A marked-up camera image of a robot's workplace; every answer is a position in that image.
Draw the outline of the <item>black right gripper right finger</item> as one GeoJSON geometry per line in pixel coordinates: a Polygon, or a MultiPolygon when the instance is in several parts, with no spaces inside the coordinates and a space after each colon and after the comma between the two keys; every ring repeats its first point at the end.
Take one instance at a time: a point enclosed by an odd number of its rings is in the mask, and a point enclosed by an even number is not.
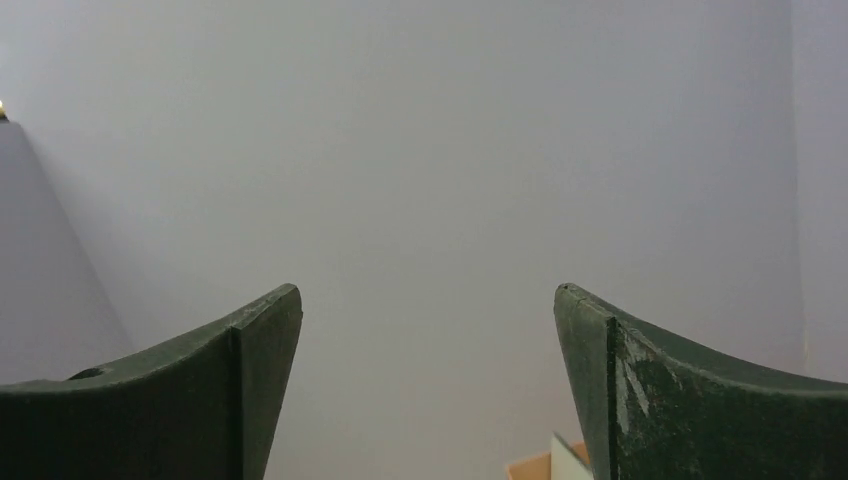
{"type": "Polygon", "coordinates": [[[847,387],[751,363],[566,283],[554,319],[597,479],[843,479],[847,387]]]}

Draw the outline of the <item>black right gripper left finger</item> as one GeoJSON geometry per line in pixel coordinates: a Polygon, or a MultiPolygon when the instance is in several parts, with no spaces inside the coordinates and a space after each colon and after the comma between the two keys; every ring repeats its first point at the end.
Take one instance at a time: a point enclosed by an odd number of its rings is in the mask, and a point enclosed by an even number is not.
{"type": "Polygon", "coordinates": [[[5,479],[261,479],[303,319],[284,284],[65,380],[1,388],[5,479]]]}

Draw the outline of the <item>white board in organizer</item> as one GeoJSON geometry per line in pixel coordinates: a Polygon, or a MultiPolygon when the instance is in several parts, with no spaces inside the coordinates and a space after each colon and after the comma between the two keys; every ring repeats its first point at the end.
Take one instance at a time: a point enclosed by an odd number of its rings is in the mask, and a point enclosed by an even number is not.
{"type": "Polygon", "coordinates": [[[569,443],[554,432],[550,443],[550,479],[593,480],[586,445],[569,443]]]}

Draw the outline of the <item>orange plastic file organizer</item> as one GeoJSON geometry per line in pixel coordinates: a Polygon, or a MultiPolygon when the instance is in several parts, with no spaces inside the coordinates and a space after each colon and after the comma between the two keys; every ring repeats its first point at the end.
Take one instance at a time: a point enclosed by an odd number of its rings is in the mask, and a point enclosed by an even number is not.
{"type": "Polygon", "coordinates": [[[550,461],[550,452],[519,460],[506,466],[506,478],[509,480],[549,480],[551,478],[550,461]]]}

